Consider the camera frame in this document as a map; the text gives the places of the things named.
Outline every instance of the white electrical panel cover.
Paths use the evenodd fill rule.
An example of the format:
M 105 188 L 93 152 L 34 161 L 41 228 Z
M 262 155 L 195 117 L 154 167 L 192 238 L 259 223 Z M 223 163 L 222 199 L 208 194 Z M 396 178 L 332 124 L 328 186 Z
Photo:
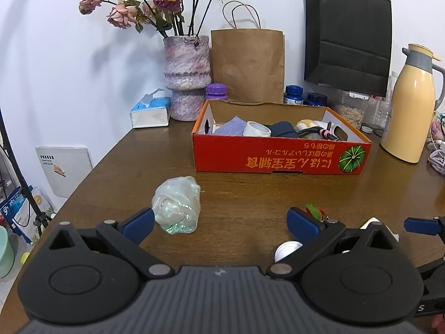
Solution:
M 36 147 L 36 152 L 56 196 L 68 198 L 93 169 L 85 147 Z

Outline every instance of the red cardboard box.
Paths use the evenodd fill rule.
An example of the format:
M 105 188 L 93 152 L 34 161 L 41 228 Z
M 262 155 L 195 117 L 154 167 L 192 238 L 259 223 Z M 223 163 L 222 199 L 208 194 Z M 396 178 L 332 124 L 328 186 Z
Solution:
M 288 121 L 296 126 L 302 119 L 330 121 L 344 141 L 212 135 L 235 116 L 264 125 Z M 330 108 L 277 103 L 207 100 L 192 139 L 198 172 L 359 175 L 371 149 L 371 141 Z

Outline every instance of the purple bottle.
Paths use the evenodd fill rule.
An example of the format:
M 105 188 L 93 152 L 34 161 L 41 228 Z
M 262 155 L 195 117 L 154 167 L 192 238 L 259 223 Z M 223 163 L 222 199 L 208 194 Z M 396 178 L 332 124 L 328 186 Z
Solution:
M 227 100 L 227 86 L 224 84 L 209 84 L 206 87 L 206 99 Z

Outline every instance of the purple bottle cap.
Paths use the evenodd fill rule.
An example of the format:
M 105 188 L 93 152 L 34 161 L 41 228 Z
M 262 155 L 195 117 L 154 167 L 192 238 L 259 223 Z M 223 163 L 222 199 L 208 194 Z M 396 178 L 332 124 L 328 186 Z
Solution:
M 227 94 L 227 86 L 220 83 L 209 84 L 206 87 L 206 93 L 211 95 L 226 95 Z

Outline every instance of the black paper bag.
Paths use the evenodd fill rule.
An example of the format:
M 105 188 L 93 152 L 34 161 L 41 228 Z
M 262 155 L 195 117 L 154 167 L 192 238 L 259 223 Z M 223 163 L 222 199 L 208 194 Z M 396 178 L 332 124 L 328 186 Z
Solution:
M 391 45 L 390 0 L 306 0 L 305 80 L 384 97 Z

